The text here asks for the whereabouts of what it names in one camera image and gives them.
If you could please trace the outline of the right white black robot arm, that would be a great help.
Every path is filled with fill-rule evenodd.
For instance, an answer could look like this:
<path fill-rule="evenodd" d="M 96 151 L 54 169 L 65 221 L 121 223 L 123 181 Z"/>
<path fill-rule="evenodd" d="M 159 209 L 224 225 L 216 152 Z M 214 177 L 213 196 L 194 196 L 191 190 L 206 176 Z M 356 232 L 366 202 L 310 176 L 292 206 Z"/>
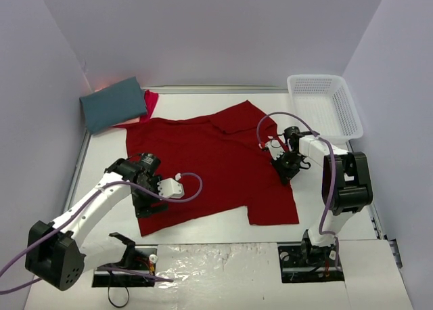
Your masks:
<path fill-rule="evenodd" d="M 338 249 L 338 234 L 347 221 L 372 203 L 368 161 L 362 152 L 338 148 L 297 127 L 287 128 L 283 136 L 283 143 L 270 137 L 265 144 L 282 184 L 309 169 L 311 162 L 322 169 L 323 213 L 305 231 L 300 243 L 301 259 L 314 265 L 324 257 L 324 250 Z"/>

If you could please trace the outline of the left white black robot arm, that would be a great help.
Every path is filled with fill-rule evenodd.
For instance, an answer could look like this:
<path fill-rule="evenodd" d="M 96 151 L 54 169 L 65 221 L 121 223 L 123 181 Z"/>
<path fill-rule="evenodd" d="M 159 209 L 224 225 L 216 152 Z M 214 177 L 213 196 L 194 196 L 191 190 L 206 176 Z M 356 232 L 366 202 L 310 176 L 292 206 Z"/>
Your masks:
<path fill-rule="evenodd" d="M 122 200 L 133 197 L 138 218 L 158 202 L 156 170 L 161 161 L 150 153 L 139 160 L 119 158 L 96 186 L 71 209 L 49 223 L 36 222 L 28 234 L 25 268 L 61 291 L 71 288 L 86 271 L 108 266 L 127 269 L 139 255 L 136 243 L 114 232 L 86 242 L 92 229 Z"/>

